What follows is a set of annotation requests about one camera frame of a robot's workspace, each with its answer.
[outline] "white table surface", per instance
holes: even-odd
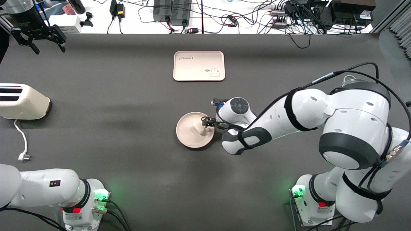
[[[135,5],[131,4],[129,2],[135,2],[132,0],[125,0],[122,1],[121,3],[124,4],[125,6],[125,18],[122,19],[121,21],[121,31],[124,34],[168,34],[170,31],[165,28],[161,23],[159,22],[152,22],[152,23],[142,23],[143,22],[151,22],[153,21],[153,16],[152,16],[152,7],[147,7],[145,6],[147,4],[146,1],[139,2],[142,5]],[[207,16],[206,14],[212,15],[212,16],[223,16],[225,14],[231,14],[231,12],[236,12],[240,14],[247,14],[250,13],[254,10],[254,8],[263,2],[262,0],[246,0],[250,2],[256,2],[256,3],[250,3],[250,2],[243,2],[240,0],[234,0],[233,2],[228,2],[227,0],[203,0],[203,10],[204,10],[204,30],[208,32],[218,32],[222,26],[218,23],[221,23],[221,20],[219,18],[212,19],[210,16]],[[110,3],[111,0],[100,0],[100,2],[104,2],[104,4],[100,4],[97,1],[93,0],[82,0],[83,5],[86,9],[86,12],[91,12],[93,14],[93,18],[91,21],[93,22],[93,27],[90,26],[84,26],[81,30],[82,34],[105,34],[107,33],[107,28],[110,25],[111,22],[111,15],[109,12],[110,8]],[[153,0],[148,1],[148,6],[153,6]],[[201,29],[201,9],[199,5],[201,4],[201,0],[192,0],[192,6],[191,6],[191,17],[190,17],[190,23],[187,28],[198,28]],[[254,19],[257,22],[261,21],[261,24],[266,25],[271,19],[272,16],[270,16],[269,11],[270,7],[267,6],[261,10],[259,10],[258,18],[256,16],[256,13],[254,13]],[[79,18],[84,21],[86,19],[85,13],[82,15],[78,15]],[[262,28],[264,28],[263,25],[259,27],[259,23],[256,23],[255,25],[250,25],[248,24],[245,19],[239,18],[239,28],[240,28],[240,33],[241,34],[257,34],[259,31],[261,31]],[[181,30],[181,26],[172,26],[175,30]],[[311,31],[313,33],[316,33],[316,29],[314,26],[309,26],[311,28]],[[333,26],[333,29],[328,30],[328,34],[336,34],[336,33],[342,33],[344,29],[343,25],[337,25]],[[372,26],[368,25],[366,28],[361,30],[361,33],[369,33],[372,30]],[[302,26],[293,26],[293,32],[298,33],[298,31],[303,32]],[[111,25],[109,29],[110,34],[120,34],[120,28],[119,28],[119,21],[117,18],[115,18],[113,24]],[[222,30],[219,32],[220,34],[238,34],[238,28],[231,28],[228,26],[224,26]],[[270,34],[284,34],[285,31],[284,29],[282,30],[277,30],[277,29],[271,29],[269,31]]]

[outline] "warning label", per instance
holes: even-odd
[[[320,213],[320,214],[332,213],[332,208],[318,208],[317,213]]]
[[[83,219],[83,215],[81,213],[66,213],[66,220],[68,221],[78,221]]]

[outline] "gray table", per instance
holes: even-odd
[[[304,46],[308,37],[295,39]],[[244,97],[259,113],[287,90],[366,61],[378,63],[381,79],[397,90],[378,35],[313,36],[303,50],[284,35],[69,35],[66,53],[47,41],[35,43],[40,55],[11,42],[0,79],[34,87],[51,98],[53,108],[45,119],[22,122],[33,156],[26,164],[17,160],[20,133],[12,121],[0,119],[0,162],[21,171],[67,168],[97,178],[139,231],[291,231],[288,188],[303,174],[333,167],[318,153],[320,130],[241,156],[227,154],[219,134],[206,150],[186,149],[175,135],[178,119],[192,111],[214,116],[212,98]],[[222,51],[226,79],[175,82],[173,55],[180,50]],[[371,67],[359,70],[374,75]],[[319,88],[329,92],[341,81]],[[408,127],[395,101],[390,123]],[[410,179],[395,185],[381,216],[350,230],[408,230]],[[48,207],[31,210],[54,217]],[[53,230],[9,211],[0,213],[0,229]],[[100,230],[121,228],[106,216]]]

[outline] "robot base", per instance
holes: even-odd
[[[104,188],[103,184],[99,180],[87,179],[87,182],[90,184],[90,197],[86,205],[81,209],[81,213],[65,213],[63,211],[63,221],[65,223],[66,230],[96,231],[100,226],[103,214],[93,213],[92,208],[105,208],[107,203],[97,201],[96,197],[98,197],[97,194],[102,192],[105,194],[106,199],[109,199],[110,193]]]
[[[335,205],[320,208],[311,196],[308,187],[311,177],[312,175],[301,176],[295,186],[290,189],[301,226],[316,226],[334,216]],[[332,221],[323,225],[332,225]]]

